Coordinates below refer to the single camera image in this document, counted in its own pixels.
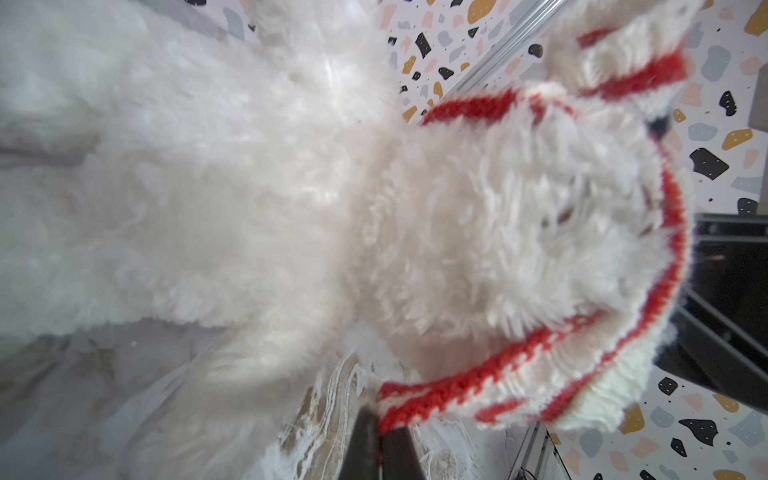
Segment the red stripe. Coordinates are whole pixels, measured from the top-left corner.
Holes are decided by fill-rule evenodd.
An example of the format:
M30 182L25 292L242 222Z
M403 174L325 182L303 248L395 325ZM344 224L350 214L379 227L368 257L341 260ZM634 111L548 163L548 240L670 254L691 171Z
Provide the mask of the red stripe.
M686 78L688 73L685 58L678 48L668 55L653 60L636 73L611 79L581 94L588 97L599 95L606 101L617 101L629 94L654 90L664 85L684 81Z
M656 286L651 290L648 301L643 308L643 317L640 324L621 339L612 352L605 353L600 364L590 373L581 379L573 382L566 387L560 395L541 412L542 422L551 422L562 415L563 411L571 404L573 398L589 383L608 363L612 362L627 344L642 336L654 323L656 323L661 314L669 305L670 301L677 295L677 289L683 281L685 275L685 260L687 249L690 243L690 236L687 232L687 219L683 202L683 192L674 174L670 172L669 154L659 146L659 150L664 156L664 172L662 173L662 188L664 190L664 223L663 227L673 231L670 238L670 249L674 253L675 261L670 265L664 276Z
M546 352L552 346L565 339L571 333L588 327L595 323L604 313L595 313L592 316L576 316L568 320L572 324L570 333L553 333L550 329L541 328L531 334L524 342L514 343L499 354L491 357L485 363L468 370L435 382L420 385L399 385L388 383L382 386L379 399L404 393L422 393L420 396L405 401L400 406L390 408L379 422L379 431L383 434L403 425L410 425L418 419L426 420L435 411L444 412L451 402L464 402L469 396L478 396L482 393L483 384L488 379L498 381L504 370L511 366L512 372L520 369L525 363L531 362L536 356L536 349L543 346L542 352ZM513 362L524 355L525 362L513 365Z
M597 30L590 31L589 33L583 34L581 37L576 38L576 41L582 48L591 47L615 31L616 28L598 28Z
M514 412L519 406L524 405L527 401L527 399L512 399L508 402L491 405L487 409L475 413L475 420L480 423L496 423L496 419L500 415Z
M507 114L509 108L517 99L517 91L507 90L501 95L491 97L447 101L433 108L424 117L424 125L429 125L433 121L450 121L458 117L472 120L487 120L490 122L499 121Z

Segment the pink speckle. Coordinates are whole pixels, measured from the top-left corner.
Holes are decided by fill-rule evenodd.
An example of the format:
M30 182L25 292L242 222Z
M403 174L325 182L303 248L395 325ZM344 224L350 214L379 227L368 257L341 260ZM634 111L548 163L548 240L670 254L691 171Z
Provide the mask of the pink speckle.
M619 472L629 472L629 464L627 464L627 457L621 452L611 452L608 454L611 458L611 464Z
M509 6L509 2L510 0L502 0L502 4L498 7L499 14L504 13L504 10L506 10L507 7Z
M768 474L768 458L750 458L750 466L757 473Z
M702 84L692 83L685 89L683 97L680 99L681 104L692 105L694 107L701 106L701 88Z
M392 21L392 17L395 15L397 5L384 5L384 12L382 13L382 24L379 26L382 30L389 28L389 23Z
M563 457L563 463L568 467L568 471L575 473L576 475L581 475L581 471L578 467L579 460L581 460L581 455L579 455L576 449L572 447L568 450L567 455Z
M680 135L674 130L670 130L661 143L663 143L666 148L674 150L677 153L683 151L683 141L680 139Z
M755 150L754 148L747 150L744 154L744 168L750 168L752 167L755 162L757 161L757 158L760 156L760 152Z
M422 20L422 27L432 28L432 18L434 15L432 12L426 12L424 14L424 20Z
M661 445L654 442L653 440L641 437L640 441L637 443L637 446L631 449L630 452L632 452L634 456L638 458L645 458L659 449L661 449Z
M733 20L736 16L733 14L733 10L730 7L720 9L720 13L717 14L720 20Z
M701 412L701 409L704 408L704 397L700 393L691 393L680 397L697 412Z
M745 75L757 75L757 72L760 71L760 67L763 66L763 61L758 57L749 57L747 60L742 61L739 66L741 67L741 73Z
M509 62L509 65L507 65L507 68L504 70L504 72L507 75L511 75L512 72L514 72L515 69L518 67L518 65L520 65L520 59L516 58L515 60Z

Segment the terrazzo wall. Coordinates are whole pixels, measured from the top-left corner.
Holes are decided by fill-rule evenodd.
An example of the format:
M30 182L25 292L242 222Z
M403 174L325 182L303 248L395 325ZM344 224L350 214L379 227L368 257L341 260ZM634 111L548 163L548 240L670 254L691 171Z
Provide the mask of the terrazzo wall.
M654 367L618 432L551 430L573 479L768 478L765 416Z

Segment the fluffy white fur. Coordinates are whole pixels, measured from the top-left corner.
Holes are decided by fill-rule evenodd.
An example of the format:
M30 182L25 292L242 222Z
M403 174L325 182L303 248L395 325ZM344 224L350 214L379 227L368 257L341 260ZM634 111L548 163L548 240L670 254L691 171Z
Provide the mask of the fluffy white fur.
M669 263L641 116L542 84L580 116L409 128L374 9L258 0L252 47L130 0L0 2L0 146L83 156L0 170L0 336L228 327L159 478L238 478L360 313L433 377L636 309Z

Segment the black speckle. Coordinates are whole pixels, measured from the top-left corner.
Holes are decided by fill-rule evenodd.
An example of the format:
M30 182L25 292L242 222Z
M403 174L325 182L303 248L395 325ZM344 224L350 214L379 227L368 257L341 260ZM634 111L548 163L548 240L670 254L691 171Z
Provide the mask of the black speckle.
M688 156L694 161L694 172L702 174L710 180L718 178L729 168L727 163L704 147L697 148Z
M680 439L672 439L672 443L670 443L670 447L677 452L678 455L681 457L687 457L688 454L685 452L685 445L683 445L683 441Z
M714 446L713 440L715 435L717 435L717 425L712 420L685 419L680 420L678 423L688 427L699 442L710 447Z
M660 382L659 382L659 390L661 390L662 393L666 395L672 395L672 392L677 390L677 382L669 378L668 376L665 376Z
M723 92L723 94L720 96L719 106L725 108L726 117L732 117L736 114L736 102L733 99L733 95L730 93L730 90L725 90L725 92Z
M736 202L739 215L757 215L757 202L751 198L740 198Z
M541 58L541 56L544 54L544 47L542 47L538 43L534 43L533 45L528 47L528 53L533 55L536 58Z
M443 80L448 80L453 76L453 70L450 68L440 67L437 69L437 72L440 74Z
M422 58L426 57L427 54L432 51L432 47L429 46L427 37L424 36L423 32L416 37L416 46L419 47L419 51L422 53Z

